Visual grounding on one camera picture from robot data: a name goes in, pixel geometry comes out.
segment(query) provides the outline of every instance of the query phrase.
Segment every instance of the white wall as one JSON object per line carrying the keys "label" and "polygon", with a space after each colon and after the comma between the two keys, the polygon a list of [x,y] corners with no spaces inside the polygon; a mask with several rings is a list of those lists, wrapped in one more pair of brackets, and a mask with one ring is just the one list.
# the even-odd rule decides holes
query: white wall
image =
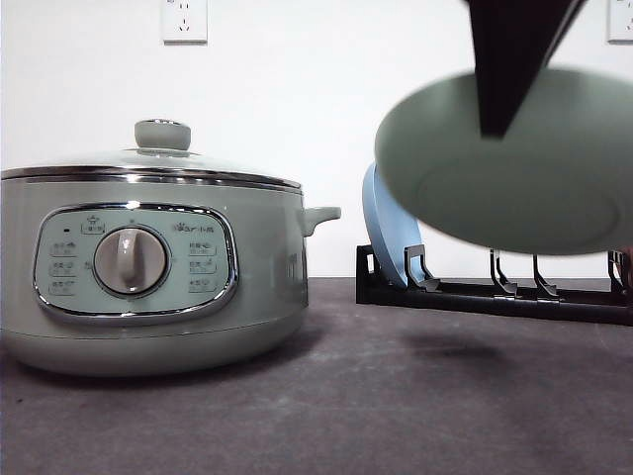
{"label": "white wall", "polygon": [[[312,276],[354,272],[368,242],[363,173],[384,114],[408,92],[473,67],[462,0],[210,0],[210,43],[166,47],[159,0],[2,2],[3,167],[132,146],[135,121],[193,129],[192,149],[304,184],[343,218],[310,238]],[[553,63],[633,79],[633,50],[605,41],[589,0]],[[485,249],[423,227],[440,276],[485,276]],[[508,256],[513,276],[530,260]],[[603,276],[602,256],[546,259],[551,276]]]}

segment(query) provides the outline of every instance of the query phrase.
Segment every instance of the pot handle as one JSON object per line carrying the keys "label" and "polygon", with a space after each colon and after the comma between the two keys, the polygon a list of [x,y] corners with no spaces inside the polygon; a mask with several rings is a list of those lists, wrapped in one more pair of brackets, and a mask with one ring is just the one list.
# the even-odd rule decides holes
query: pot handle
{"label": "pot handle", "polygon": [[304,238],[312,236],[317,225],[340,218],[340,208],[322,207],[304,210]]}

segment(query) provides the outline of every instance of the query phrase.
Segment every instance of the lid rim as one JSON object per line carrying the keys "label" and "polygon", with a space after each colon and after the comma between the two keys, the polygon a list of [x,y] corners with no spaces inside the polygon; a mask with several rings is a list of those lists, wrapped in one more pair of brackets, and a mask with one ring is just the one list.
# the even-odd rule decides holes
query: lid rim
{"label": "lid rim", "polygon": [[72,175],[147,175],[179,178],[200,178],[207,180],[224,180],[260,183],[264,185],[285,186],[301,189],[301,183],[273,176],[241,172],[213,171],[195,168],[165,168],[144,166],[99,166],[99,165],[57,165],[33,166],[26,168],[10,168],[2,170],[2,180],[12,178],[31,178],[46,176]]}

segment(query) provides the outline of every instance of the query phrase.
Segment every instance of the control knob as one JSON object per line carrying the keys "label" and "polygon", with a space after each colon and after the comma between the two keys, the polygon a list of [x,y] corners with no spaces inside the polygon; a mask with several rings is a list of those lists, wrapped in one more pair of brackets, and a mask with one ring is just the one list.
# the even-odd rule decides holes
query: control knob
{"label": "control knob", "polygon": [[167,251],[154,233],[123,228],[105,236],[95,251],[95,274],[111,291],[140,294],[154,287],[165,273]]}

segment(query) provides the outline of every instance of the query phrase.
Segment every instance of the light blue plate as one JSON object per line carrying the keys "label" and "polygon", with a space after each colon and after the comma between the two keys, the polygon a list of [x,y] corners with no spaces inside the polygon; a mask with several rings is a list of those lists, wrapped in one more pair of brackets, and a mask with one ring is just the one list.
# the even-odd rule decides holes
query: light blue plate
{"label": "light blue plate", "polygon": [[[392,197],[376,170],[376,163],[370,165],[363,179],[363,214],[383,274],[394,285],[405,288],[405,247],[422,244],[422,236],[417,219]],[[411,272],[416,279],[424,279],[418,258],[411,263]]]}

